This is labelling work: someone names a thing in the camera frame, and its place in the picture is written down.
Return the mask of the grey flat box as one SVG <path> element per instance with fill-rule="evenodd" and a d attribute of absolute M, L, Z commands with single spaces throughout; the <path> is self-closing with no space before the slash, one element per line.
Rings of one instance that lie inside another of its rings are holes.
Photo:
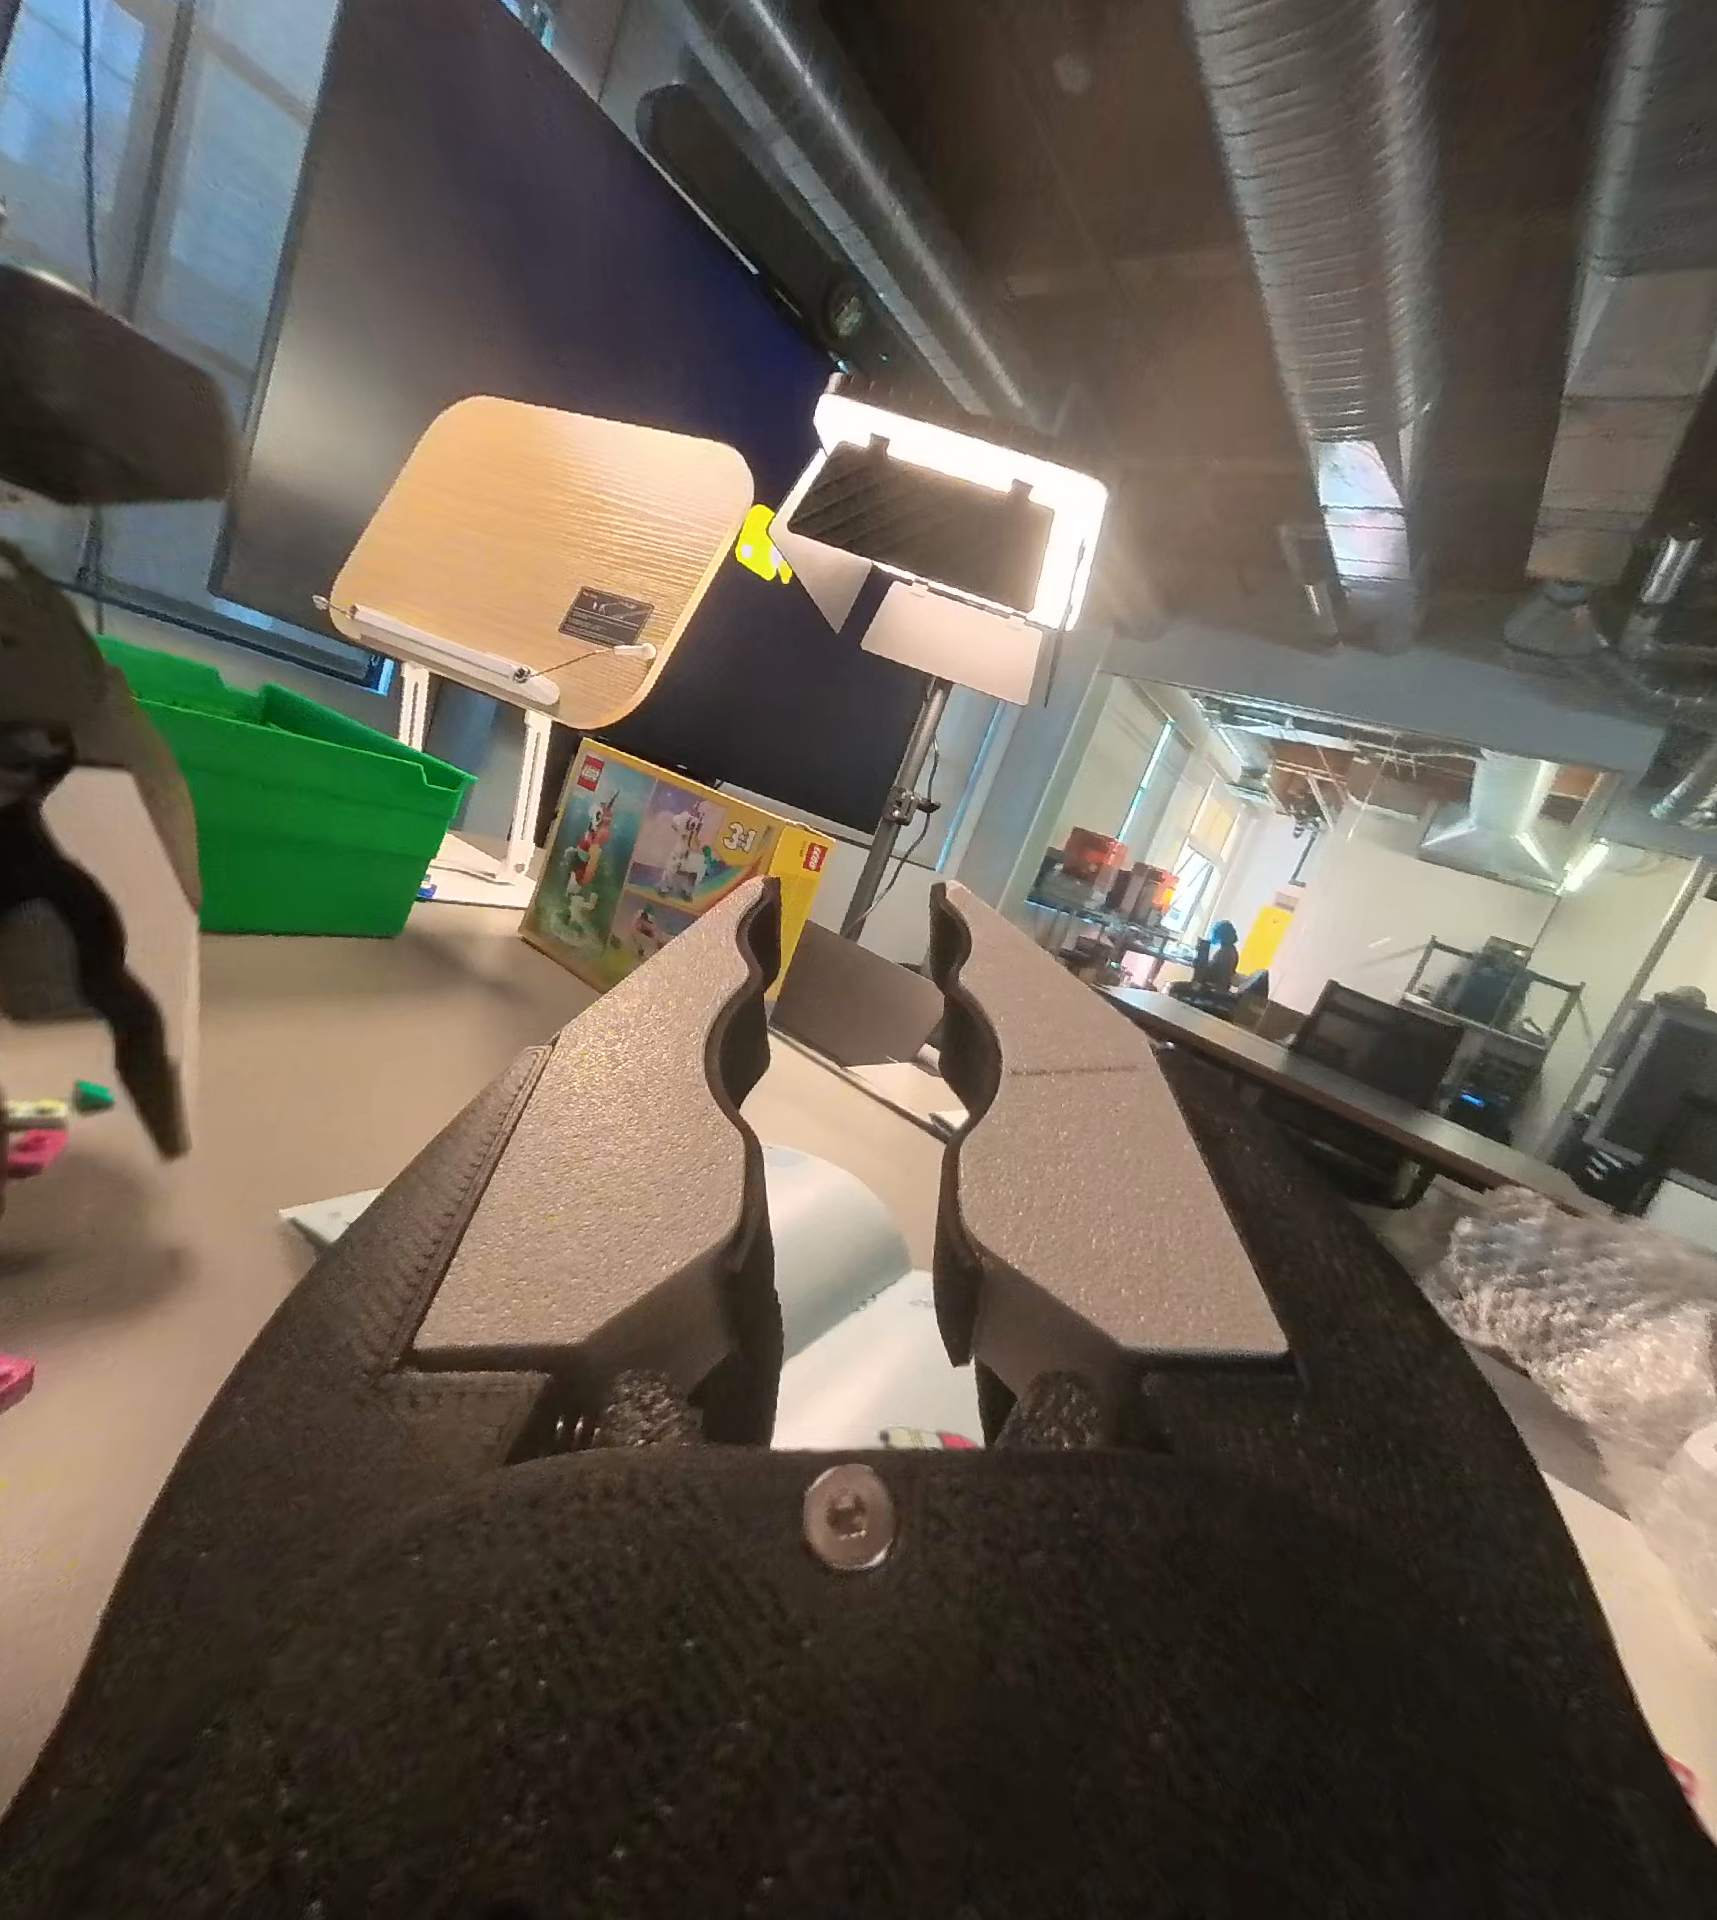
<path fill-rule="evenodd" d="M 944 1014 L 918 969 L 806 922 L 774 995 L 776 1031 L 841 1067 L 913 1063 Z"/>

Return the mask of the metal shelf rack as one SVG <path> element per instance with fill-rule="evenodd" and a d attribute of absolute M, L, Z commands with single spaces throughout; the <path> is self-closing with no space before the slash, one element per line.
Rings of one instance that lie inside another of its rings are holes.
<path fill-rule="evenodd" d="M 1398 1004 L 1461 1031 L 1442 1082 L 1442 1116 L 1493 1140 L 1508 1138 L 1582 991 L 1579 979 L 1538 971 L 1525 943 L 1496 935 L 1476 948 L 1426 940 Z"/>

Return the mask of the yellow lego box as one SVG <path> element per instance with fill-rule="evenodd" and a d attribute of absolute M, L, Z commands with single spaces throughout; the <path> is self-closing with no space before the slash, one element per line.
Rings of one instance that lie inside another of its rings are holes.
<path fill-rule="evenodd" d="M 520 940 L 607 990 L 740 884 L 778 884 L 778 969 L 809 924 L 837 839 L 600 739 L 565 779 Z"/>

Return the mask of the large dark wall screen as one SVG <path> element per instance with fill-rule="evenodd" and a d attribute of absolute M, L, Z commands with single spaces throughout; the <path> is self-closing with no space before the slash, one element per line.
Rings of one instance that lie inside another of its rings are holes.
<path fill-rule="evenodd" d="M 502 4 L 341 4 L 212 587 L 314 598 L 420 433 L 471 395 L 734 446 L 776 507 L 830 366 Z M 734 556 L 596 736 L 866 834 L 918 714 L 905 665 Z"/>

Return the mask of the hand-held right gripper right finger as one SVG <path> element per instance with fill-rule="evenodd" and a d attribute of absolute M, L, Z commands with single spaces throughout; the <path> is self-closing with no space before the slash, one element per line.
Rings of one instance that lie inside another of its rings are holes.
<path fill-rule="evenodd" d="M 968 887 L 929 899 L 940 1076 L 965 1105 L 935 1310 L 984 1442 L 1054 1379 L 1102 1443 L 1150 1379 L 1286 1379 L 1286 1331 L 1154 1044 Z"/>

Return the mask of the green plastic bin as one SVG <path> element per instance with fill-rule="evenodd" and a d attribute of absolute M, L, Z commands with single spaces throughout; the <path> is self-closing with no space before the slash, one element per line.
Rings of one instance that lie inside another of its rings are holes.
<path fill-rule="evenodd" d="M 282 686 L 101 635 L 170 748 L 195 814 L 198 926 L 248 935 L 396 935 L 471 786 Z"/>

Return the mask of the black light stand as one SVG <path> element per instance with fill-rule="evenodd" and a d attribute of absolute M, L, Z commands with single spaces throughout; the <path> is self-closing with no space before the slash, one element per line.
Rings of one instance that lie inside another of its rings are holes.
<path fill-rule="evenodd" d="M 838 935 L 848 943 L 860 940 L 871 919 L 903 829 L 925 812 L 925 791 L 918 779 L 933 755 L 950 689 L 953 684 L 939 676 L 925 678 L 915 729 L 893 778 L 887 803 L 872 827 L 871 851 L 838 926 Z"/>

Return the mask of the silver extraction hood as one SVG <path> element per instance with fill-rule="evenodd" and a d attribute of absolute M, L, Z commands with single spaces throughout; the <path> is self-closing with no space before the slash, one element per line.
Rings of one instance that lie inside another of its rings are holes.
<path fill-rule="evenodd" d="M 1426 865 L 1554 897 L 1586 848 L 1581 815 L 1596 771 L 1480 748 L 1462 799 L 1439 803 L 1414 857 Z"/>

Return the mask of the open pale blue instruction booklet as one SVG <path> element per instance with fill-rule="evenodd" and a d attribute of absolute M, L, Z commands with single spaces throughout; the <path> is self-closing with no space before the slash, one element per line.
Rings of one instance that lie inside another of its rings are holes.
<path fill-rule="evenodd" d="M 977 1448 L 972 1376 L 949 1364 L 931 1272 L 890 1207 L 815 1154 L 763 1157 L 782 1329 L 774 1448 Z"/>

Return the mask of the long dark table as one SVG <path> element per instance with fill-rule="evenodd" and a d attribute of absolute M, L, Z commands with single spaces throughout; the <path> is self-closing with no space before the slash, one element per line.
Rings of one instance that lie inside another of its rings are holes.
<path fill-rule="evenodd" d="M 1303 1060 L 1284 1044 L 1258 1037 L 1165 994 L 1129 986 L 1098 986 L 1097 994 L 1153 1039 L 1186 1047 L 1242 1082 L 1343 1120 L 1388 1144 L 1398 1160 L 1416 1163 L 1434 1177 L 1479 1192 L 1522 1187 L 1581 1218 L 1614 1215 L 1614 1209 L 1554 1166 L 1394 1094 L 1372 1090 L 1334 1067 Z"/>

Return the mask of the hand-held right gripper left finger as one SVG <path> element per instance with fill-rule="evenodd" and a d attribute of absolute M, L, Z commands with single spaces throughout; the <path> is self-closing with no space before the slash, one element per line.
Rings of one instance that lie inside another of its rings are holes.
<path fill-rule="evenodd" d="M 782 1364 L 765 1150 L 780 892 L 754 875 L 560 1027 L 414 1329 L 422 1372 L 590 1414 L 653 1376 L 767 1445 Z"/>

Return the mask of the studio light panel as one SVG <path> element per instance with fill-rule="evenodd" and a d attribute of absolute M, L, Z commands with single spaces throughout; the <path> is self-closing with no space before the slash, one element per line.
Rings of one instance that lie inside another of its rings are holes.
<path fill-rule="evenodd" d="M 830 385 L 818 449 L 774 510 L 770 550 L 838 630 L 885 589 L 863 651 L 1026 707 L 1080 618 L 1107 484 L 1030 449 Z"/>

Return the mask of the shelf with red equipment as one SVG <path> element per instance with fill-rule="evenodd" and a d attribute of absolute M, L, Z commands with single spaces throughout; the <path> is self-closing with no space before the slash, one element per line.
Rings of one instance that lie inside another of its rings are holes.
<path fill-rule="evenodd" d="M 1176 894 L 1176 871 L 1133 859 L 1124 839 L 1071 827 L 1046 851 L 1025 905 L 1038 943 L 1069 971 L 1112 979 L 1129 955 L 1169 959 L 1176 935 L 1165 919 Z"/>

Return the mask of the ribbed silver ventilation duct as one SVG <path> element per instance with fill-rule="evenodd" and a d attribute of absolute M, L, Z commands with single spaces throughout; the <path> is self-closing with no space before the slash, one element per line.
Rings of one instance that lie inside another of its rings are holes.
<path fill-rule="evenodd" d="M 1306 444 L 1407 442 L 1439 389 L 1428 8 L 1182 8 L 1277 366 Z"/>

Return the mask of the black video bar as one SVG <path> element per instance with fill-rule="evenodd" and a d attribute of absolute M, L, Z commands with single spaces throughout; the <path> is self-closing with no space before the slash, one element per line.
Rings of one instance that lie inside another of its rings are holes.
<path fill-rule="evenodd" d="M 640 147 L 739 252 L 801 329 L 846 371 L 903 369 L 905 342 L 803 194 L 751 153 L 717 101 L 687 82 L 647 89 Z"/>

